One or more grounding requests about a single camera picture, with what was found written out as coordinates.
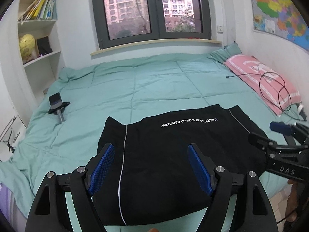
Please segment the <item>right hand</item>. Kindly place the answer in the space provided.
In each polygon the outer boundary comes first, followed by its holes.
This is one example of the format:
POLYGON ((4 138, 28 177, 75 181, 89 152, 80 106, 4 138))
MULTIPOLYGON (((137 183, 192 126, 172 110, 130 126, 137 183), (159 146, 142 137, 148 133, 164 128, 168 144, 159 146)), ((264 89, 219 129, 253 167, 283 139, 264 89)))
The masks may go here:
POLYGON ((292 185, 291 193, 287 200, 287 206, 285 210, 285 216, 287 222, 294 222, 297 218, 296 209, 298 207, 298 197, 297 197, 297 182, 289 179, 288 184, 292 185))

